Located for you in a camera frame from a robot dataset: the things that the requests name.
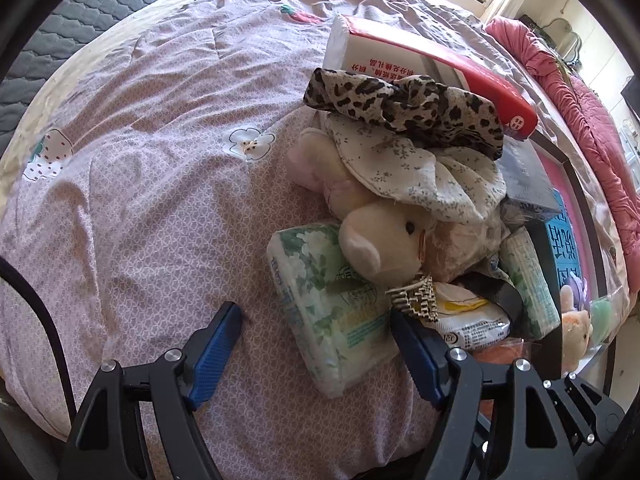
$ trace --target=pink comforter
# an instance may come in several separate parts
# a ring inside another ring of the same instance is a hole
[[[498,17],[486,26],[486,31],[540,83],[569,126],[607,198],[625,254],[629,289],[637,292],[640,199],[611,116],[580,79],[571,76],[573,88],[564,81],[555,57],[523,23]]]

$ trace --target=cardboard box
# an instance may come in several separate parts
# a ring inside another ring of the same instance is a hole
[[[495,105],[508,136],[524,140],[538,124],[535,110],[504,78],[418,34],[354,16],[336,16],[323,68],[393,81],[429,75],[481,95]]]

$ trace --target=blue gripper pad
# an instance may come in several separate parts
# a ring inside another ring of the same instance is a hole
[[[186,357],[181,391],[193,411],[215,393],[241,328],[240,307],[227,301],[209,326],[194,332],[182,349]]]
[[[424,400],[442,409],[450,392],[449,346],[435,330],[392,308],[391,333],[409,369],[415,387]]]

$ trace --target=metal screw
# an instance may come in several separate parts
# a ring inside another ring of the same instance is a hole
[[[115,367],[116,361],[114,361],[113,359],[109,359],[108,361],[105,361],[100,365],[100,370],[102,370],[103,372],[113,372],[115,370]]]
[[[466,352],[462,348],[452,348],[449,350],[449,355],[455,361],[464,361],[466,359]]]
[[[167,350],[164,354],[164,358],[169,362],[179,361],[182,357],[182,352],[177,348],[172,348],[171,350]]]
[[[531,370],[531,363],[526,359],[516,359],[516,368],[521,372],[528,372]]]

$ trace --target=wall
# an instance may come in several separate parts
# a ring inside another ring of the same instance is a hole
[[[618,129],[629,119],[640,135],[640,124],[620,95],[633,71],[589,11],[578,0],[525,0],[520,14],[528,14],[541,27],[554,18],[564,18],[571,23],[572,29],[582,38],[582,67],[578,73],[609,110]]]

